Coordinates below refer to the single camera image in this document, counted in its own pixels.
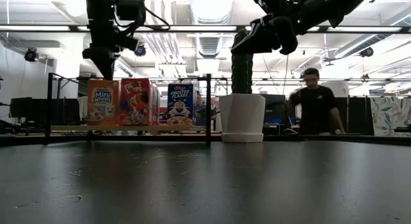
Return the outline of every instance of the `ceiling duct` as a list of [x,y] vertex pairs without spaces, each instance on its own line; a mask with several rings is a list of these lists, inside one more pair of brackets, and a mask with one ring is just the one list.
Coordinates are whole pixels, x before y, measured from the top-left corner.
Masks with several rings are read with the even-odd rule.
[[[403,12],[384,22],[386,26],[409,26],[411,25],[411,8],[407,8]],[[371,47],[379,41],[385,40],[392,36],[391,34],[375,34],[375,35],[363,35],[360,38],[350,42],[344,47],[336,50],[335,58],[349,57],[355,53],[359,53],[364,49]]]
[[[231,17],[232,0],[190,0],[192,24],[225,25]],[[223,38],[197,37],[199,57],[215,58],[220,54]]]

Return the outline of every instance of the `frosted flakes cereal box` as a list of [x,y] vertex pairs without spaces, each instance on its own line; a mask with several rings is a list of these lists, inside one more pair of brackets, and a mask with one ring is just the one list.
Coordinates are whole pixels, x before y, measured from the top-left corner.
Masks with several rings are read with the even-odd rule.
[[88,125],[118,125],[119,82],[89,80]]
[[122,79],[120,95],[121,125],[156,125],[157,98],[149,79]]
[[171,83],[168,85],[167,125],[193,125],[195,96],[192,83]]

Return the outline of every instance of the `ceiling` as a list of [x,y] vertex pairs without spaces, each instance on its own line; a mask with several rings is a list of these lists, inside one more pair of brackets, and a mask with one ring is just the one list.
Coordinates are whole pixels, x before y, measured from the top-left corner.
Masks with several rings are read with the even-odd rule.
[[[411,0],[375,0],[374,3],[370,3],[369,0],[365,0],[353,13],[345,17],[342,25],[389,26],[392,24],[392,20],[399,14],[411,15],[410,2]],[[168,22],[178,25],[194,23],[190,0],[171,0],[170,4],[170,14],[168,16],[167,14],[162,14],[162,17],[167,16]],[[213,6],[210,4],[207,4],[206,7],[208,10],[213,9]],[[246,25],[251,20],[263,15],[264,12],[253,0],[232,0],[230,17],[226,24]],[[87,24],[85,2],[82,0],[0,0],[0,24]],[[233,35],[232,33],[224,34],[218,60],[207,62],[210,66],[216,67],[216,69],[213,69],[214,77],[229,77],[231,75],[230,47],[232,46]],[[195,34],[192,33],[175,34],[183,64],[186,64],[184,75],[187,76],[199,74],[198,45],[194,36]],[[333,61],[332,65],[323,61],[324,57],[332,55],[336,49],[344,47],[360,37],[366,36],[353,34],[307,34],[298,36],[299,47],[297,51],[289,56],[282,56],[277,51],[254,55],[253,77],[298,77],[299,71],[295,70],[299,67],[301,69],[304,68],[304,64],[307,67],[321,69],[323,78],[359,78],[364,73],[370,73],[371,78],[408,77],[407,71],[411,71],[411,64],[408,63],[410,60],[407,57],[407,53],[410,52],[410,35],[394,35],[374,44],[372,46],[374,56],[370,58],[352,55],[342,60]],[[90,37],[89,35],[84,37],[83,34],[11,33],[8,36],[10,42],[15,42],[16,40],[18,40],[17,42],[22,40],[58,41],[61,46],[57,49],[48,48],[47,45],[40,49],[42,54],[51,56],[58,56],[55,52],[72,49],[72,40],[78,38],[83,38],[83,47],[87,47]],[[122,59],[133,68],[135,73],[152,77],[162,75],[163,73],[159,71],[158,65],[161,64],[161,61],[147,43],[146,51],[147,54],[142,57],[135,56],[131,51],[124,51]],[[401,64],[392,64],[398,61],[402,61]],[[81,71],[98,73],[95,66],[86,61],[83,62]],[[289,82],[287,84],[299,85],[300,83]]]

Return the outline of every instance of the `wall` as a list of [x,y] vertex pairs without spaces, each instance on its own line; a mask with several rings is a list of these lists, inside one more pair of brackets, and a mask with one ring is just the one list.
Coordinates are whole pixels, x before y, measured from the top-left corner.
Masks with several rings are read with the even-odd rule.
[[[10,104],[12,98],[47,98],[47,78],[53,67],[40,62],[31,64],[20,53],[6,49],[0,42],[0,102]],[[0,107],[0,119],[8,117],[8,107]]]

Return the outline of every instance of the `mini wheats cereal box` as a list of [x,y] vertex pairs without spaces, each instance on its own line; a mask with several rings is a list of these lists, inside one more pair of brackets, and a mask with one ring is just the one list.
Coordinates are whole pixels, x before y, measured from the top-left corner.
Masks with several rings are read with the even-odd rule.
[[88,125],[118,125],[119,82],[89,80]]
[[149,79],[122,79],[120,95],[121,125],[155,125],[153,85]]
[[192,83],[171,83],[168,85],[167,125],[193,125],[195,96]]

